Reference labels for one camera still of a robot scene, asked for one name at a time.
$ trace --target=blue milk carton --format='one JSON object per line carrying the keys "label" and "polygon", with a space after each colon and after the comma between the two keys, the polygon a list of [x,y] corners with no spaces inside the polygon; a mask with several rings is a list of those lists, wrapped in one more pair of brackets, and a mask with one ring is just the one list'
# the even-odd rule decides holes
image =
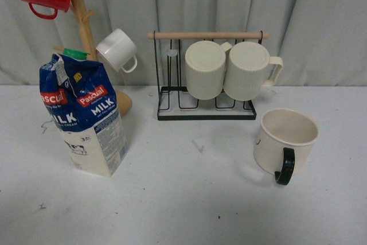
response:
{"label": "blue milk carton", "polygon": [[111,177],[128,146],[103,64],[53,54],[40,68],[40,93],[74,166]]}

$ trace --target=mug on table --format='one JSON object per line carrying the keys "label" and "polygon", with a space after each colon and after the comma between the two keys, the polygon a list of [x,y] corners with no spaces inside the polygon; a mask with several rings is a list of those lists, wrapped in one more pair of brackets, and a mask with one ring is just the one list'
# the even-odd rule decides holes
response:
{"label": "mug on table", "polygon": [[319,137],[317,124],[300,112],[277,108],[261,116],[254,158],[280,185],[300,173]]}

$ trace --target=curtain fold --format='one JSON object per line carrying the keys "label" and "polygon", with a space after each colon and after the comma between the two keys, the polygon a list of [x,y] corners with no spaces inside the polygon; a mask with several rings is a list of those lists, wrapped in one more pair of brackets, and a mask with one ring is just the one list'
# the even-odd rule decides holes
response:
{"label": "curtain fold", "polygon": [[[138,47],[132,73],[115,72],[99,56],[113,84],[157,83],[148,32],[263,30],[270,34],[263,45],[284,62],[278,85],[367,85],[366,0],[85,0],[85,5],[95,11],[90,24],[96,45],[120,28]],[[193,42],[182,42],[182,61]],[[157,43],[162,84],[170,42]],[[83,50],[71,11],[48,21],[21,0],[0,0],[0,84],[38,84],[39,67],[50,60],[54,45]]]}

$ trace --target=white table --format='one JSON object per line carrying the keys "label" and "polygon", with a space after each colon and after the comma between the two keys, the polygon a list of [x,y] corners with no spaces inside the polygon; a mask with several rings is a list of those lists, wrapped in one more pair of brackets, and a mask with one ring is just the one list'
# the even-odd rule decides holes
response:
{"label": "white table", "polygon": [[[36,86],[0,87],[0,244],[367,244],[367,87],[263,88],[256,120],[158,121],[156,86],[117,87],[130,150],[112,176],[73,167]],[[321,136],[287,186],[258,167],[261,114]]]}

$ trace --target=black metal rack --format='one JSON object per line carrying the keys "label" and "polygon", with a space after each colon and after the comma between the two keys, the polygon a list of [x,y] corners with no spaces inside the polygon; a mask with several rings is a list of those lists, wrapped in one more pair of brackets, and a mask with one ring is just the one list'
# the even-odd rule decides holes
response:
{"label": "black metal rack", "polygon": [[[196,38],[196,33],[193,36],[185,36],[184,38]],[[223,36],[217,36],[220,33],[213,34],[214,38],[209,40],[214,41],[215,38],[230,39],[226,37],[228,33],[223,33]],[[254,33],[231,33],[236,34],[235,44],[244,41],[246,38],[258,39],[261,44],[264,33],[255,33],[258,38],[252,37]],[[157,72],[157,87],[158,87],[158,120],[255,120],[256,110],[252,101],[240,102],[229,98],[224,91],[219,96],[211,100],[199,100],[192,97],[186,88],[182,85],[182,59],[181,59],[181,38],[157,38],[156,32],[151,34],[154,40],[154,54],[155,54],[155,68]],[[158,65],[158,51],[157,39],[169,39],[171,52],[167,53],[167,70],[161,74],[166,75],[163,80],[167,85],[161,86],[159,83],[159,65]],[[173,42],[176,41],[178,49],[173,49]],[[176,84],[172,84],[172,74],[175,70]]]}

